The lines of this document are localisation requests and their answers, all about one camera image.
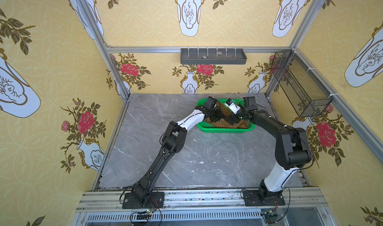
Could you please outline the brown long pants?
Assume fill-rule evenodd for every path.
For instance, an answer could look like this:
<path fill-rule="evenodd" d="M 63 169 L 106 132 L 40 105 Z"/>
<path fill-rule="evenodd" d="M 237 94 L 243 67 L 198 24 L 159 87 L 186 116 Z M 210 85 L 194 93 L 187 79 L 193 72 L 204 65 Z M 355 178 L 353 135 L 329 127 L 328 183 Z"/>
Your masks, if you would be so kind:
<path fill-rule="evenodd" d="M 234 120 L 231 110 L 220 101 L 216 102 L 216 107 L 220 108 L 223 112 L 223 119 L 214 123 L 208 123 L 205 119 L 204 122 L 216 128 L 248 129 L 250 127 L 249 120 Z"/>

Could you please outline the green plastic basket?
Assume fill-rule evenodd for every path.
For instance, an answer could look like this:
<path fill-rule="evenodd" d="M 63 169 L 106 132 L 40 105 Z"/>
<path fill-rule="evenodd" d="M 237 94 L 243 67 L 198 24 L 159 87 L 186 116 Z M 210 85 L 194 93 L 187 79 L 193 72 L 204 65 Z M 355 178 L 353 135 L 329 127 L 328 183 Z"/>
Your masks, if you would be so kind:
<path fill-rule="evenodd" d="M 201 99 L 197 102 L 196 106 L 203 105 L 206 102 L 207 98 Z M 222 105 L 227 101 L 227 99 L 218 99 L 219 102 L 221 102 Z M 233 102 L 237 105 L 243 106 L 243 100 L 241 99 L 233 99 Z M 198 128 L 204 132 L 204 133 L 245 133 L 254 130 L 255 125 L 251 122 L 244 123 L 239 125 L 238 127 L 226 127 L 222 121 L 215 122 L 214 124 L 218 125 L 212 125 L 209 122 L 200 122 L 197 124 Z"/>

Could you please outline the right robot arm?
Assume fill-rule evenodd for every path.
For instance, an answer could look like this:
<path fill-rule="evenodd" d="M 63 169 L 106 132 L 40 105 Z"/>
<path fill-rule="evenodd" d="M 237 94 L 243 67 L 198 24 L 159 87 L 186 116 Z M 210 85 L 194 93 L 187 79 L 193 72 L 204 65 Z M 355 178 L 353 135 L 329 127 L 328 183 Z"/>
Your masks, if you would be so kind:
<path fill-rule="evenodd" d="M 258 109 L 254 96 L 243 98 L 243 106 L 236 116 L 260 126 L 276 139 L 276 163 L 269 175 L 261 181 L 258 199 L 264 201 L 281 197 L 285 183 L 313 158 L 306 131 L 288 126 L 267 111 Z"/>

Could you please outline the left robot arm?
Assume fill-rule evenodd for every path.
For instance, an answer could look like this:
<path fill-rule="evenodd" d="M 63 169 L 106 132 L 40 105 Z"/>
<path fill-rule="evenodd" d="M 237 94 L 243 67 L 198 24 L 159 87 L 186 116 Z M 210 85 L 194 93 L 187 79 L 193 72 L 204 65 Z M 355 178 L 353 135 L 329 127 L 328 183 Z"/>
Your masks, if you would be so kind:
<path fill-rule="evenodd" d="M 145 206 L 151 200 L 151 193 L 155 183 L 169 160 L 180 152 L 185 144 L 190 129 L 205 119 L 219 120 L 223 118 L 222 111 L 217 105 L 217 99 L 209 96 L 203 105 L 198 105 L 191 114 L 184 119 L 171 121 L 160 138 L 160 151 L 146 174 L 132 186 L 131 195 Z"/>

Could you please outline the small circuit board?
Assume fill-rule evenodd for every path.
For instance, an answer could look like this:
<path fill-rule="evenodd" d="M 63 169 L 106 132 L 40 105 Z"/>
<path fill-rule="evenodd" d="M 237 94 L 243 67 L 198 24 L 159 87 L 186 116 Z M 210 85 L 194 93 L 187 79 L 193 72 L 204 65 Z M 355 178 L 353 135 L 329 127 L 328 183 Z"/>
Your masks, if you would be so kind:
<path fill-rule="evenodd" d="M 153 213 L 150 212 L 143 212 L 143 213 L 137 213 L 136 220 L 150 220 Z"/>

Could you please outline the grey wall shelf tray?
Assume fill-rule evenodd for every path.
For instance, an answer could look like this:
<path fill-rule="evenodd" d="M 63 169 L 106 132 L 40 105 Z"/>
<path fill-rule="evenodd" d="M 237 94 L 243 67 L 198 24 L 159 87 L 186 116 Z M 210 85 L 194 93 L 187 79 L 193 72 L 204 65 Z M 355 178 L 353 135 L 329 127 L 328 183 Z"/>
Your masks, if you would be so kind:
<path fill-rule="evenodd" d="M 180 53 L 183 65 L 245 65 L 246 62 L 247 56 L 241 48 L 182 48 Z"/>

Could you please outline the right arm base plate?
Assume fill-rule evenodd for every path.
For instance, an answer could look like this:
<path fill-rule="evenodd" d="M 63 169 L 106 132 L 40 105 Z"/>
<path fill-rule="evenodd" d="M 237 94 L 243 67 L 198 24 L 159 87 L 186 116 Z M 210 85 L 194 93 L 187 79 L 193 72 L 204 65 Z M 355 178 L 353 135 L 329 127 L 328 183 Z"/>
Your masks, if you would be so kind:
<path fill-rule="evenodd" d="M 242 189 L 240 196 L 243 198 L 246 206 L 285 206 L 285 200 L 282 191 L 269 192 L 264 188 L 258 190 Z"/>

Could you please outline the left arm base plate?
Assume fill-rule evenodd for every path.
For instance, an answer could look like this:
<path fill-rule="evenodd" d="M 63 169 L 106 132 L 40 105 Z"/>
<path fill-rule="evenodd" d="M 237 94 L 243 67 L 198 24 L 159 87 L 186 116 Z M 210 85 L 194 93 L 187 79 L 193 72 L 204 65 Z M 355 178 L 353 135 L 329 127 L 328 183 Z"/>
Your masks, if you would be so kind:
<path fill-rule="evenodd" d="M 148 196 L 139 198 L 133 193 L 125 193 L 122 209 L 149 209 L 163 208 L 165 202 L 164 192 L 152 192 Z"/>

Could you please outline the aluminium front rail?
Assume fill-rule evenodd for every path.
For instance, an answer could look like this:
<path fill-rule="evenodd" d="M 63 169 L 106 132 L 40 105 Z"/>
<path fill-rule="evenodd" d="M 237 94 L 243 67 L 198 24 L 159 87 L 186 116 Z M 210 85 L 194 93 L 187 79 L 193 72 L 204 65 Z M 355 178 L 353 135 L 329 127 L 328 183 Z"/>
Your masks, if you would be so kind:
<path fill-rule="evenodd" d="M 248 191 L 240 189 L 207 189 L 207 190 L 160 190 L 164 193 L 161 200 L 165 210 L 183 209 L 218 209 L 244 208 Z M 328 204 L 318 187 L 301 187 L 285 189 L 282 193 L 285 205 L 297 207 L 327 207 Z M 125 211 L 121 202 L 124 198 L 120 191 L 85 192 L 76 208 L 77 213 Z"/>

